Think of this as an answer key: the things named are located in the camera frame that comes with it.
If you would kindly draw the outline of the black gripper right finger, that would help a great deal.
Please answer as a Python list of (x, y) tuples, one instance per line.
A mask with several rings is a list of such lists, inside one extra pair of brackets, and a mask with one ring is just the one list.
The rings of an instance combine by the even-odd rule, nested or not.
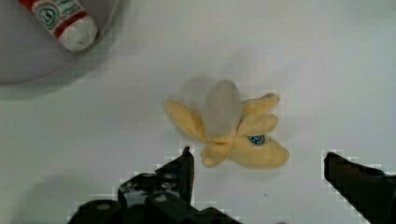
[(324, 158), (324, 177), (370, 224), (395, 224), (395, 176), (334, 153)]

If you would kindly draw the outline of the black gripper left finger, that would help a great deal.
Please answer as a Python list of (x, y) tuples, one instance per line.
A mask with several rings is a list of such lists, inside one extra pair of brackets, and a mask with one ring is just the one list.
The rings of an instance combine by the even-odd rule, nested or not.
[(81, 205), (67, 224), (242, 224), (214, 208), (191, 205), (194, 157), (188, 147), (152, 173), (122, 183), (115, 200)]

